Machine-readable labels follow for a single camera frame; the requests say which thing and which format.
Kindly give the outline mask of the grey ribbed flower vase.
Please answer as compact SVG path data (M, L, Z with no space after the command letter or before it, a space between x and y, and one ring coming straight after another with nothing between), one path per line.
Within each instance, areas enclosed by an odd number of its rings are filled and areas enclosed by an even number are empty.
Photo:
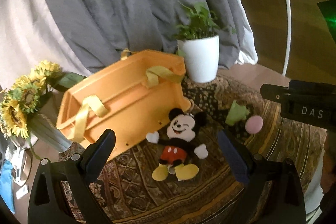
M27 127L30 133L50 145L58 153L67 151L72 144L44 114L35 114L27 122Z

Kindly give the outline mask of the blue cloth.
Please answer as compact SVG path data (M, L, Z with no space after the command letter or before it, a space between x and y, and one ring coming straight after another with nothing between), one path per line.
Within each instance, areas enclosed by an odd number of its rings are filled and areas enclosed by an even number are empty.
M11 162L5 160L1 167L1 197L9 210L15 214L14 198L13 198L13 166Z

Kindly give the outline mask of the pink plush ball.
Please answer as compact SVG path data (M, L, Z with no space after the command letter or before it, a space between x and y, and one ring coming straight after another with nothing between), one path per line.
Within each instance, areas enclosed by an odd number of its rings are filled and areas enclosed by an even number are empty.
M245 130L249 134L257 134L263 127L263 119L259 115L251 116L245 124Z

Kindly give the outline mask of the green plush toy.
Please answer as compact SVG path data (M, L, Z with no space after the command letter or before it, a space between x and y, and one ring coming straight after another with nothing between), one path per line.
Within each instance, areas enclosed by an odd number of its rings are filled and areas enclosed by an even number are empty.
M246 120L247 116L250 114L250 111L246 106L239 105L236 100L232 102L231 108L226 117L225 123L229 126L233 126L239 121Z

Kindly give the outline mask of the sunflower bouquet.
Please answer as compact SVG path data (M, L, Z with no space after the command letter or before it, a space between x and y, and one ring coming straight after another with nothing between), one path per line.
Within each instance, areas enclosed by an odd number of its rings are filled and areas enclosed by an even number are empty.
M85 76L65 72L51 61L35 65L29 75L18 77L5 89L1 99L1 131L6 138L28 139L28 122L52 97L53 91L65 92L84 80Z

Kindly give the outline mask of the patterned brown rug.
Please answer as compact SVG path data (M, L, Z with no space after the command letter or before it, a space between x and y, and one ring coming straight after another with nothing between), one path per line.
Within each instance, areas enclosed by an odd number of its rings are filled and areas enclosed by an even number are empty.
M305 223L302 195L325 133L280 116L280 106L227 77L184 80L190 112L207 114L198 142L209 149L189 181L151 173L162 151L142 141L106 163L88 190L114 223Z

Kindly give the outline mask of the orange storage basket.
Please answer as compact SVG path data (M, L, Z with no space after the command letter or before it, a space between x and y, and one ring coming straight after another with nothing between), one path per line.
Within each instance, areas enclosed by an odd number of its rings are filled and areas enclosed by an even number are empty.
M189 110L181 82L183 57L144 50L82 80L63 96L56 127L83 148L106 129L116 134L110 159L169 123L169 111Z

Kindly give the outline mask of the Mickey Mouse plush toy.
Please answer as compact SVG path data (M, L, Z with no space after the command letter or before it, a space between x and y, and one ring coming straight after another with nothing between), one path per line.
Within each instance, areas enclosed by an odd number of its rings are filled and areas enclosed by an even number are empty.
M207 124L207 115L204 112L186 114L182 109L174 108L169 112L169 120L166 139L160 138L157 131L146 134L148 142L163 146L159 165L153 171L152 178L163 181L169 174L174 174L179 181L191 180L198 174L199 168L186 163L186 159L193 155L205 159L209 154L204 143L195 143L199 130Z

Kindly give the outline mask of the white plant pot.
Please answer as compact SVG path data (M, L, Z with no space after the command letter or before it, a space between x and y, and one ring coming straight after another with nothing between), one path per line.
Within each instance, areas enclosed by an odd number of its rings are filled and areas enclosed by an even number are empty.
M196 83L213 81L219 65L219 36L177 42L188 77Z

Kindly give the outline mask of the green potted plant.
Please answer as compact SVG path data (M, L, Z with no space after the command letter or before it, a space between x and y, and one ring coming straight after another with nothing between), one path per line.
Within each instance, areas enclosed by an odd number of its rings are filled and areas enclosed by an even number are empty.
M173 38L176 40L185 43L188 40L212 38L217 36L220 30L230 34L237 33L232 25L219 26L217 15L206 7L205 2L186 5L180 0L175 0L175 3L180 5L187 17L187 23L183 23L180 19L174 23Z

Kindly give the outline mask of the beige curtain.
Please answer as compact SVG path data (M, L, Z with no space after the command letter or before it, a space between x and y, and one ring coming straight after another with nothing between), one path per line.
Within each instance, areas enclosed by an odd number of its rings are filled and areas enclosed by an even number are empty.
M1 0L1 88L43 60L67 72L91 74L65 41L46 0Z

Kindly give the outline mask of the grey curtain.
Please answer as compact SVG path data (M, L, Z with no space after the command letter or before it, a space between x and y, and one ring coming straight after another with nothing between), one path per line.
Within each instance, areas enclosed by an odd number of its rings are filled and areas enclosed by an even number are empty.
M198 2L217 16L220 66L256 64L241 0L46 0L63 38L92 73L118 61L124 49L175 52L175 27L187 22L183 7Z

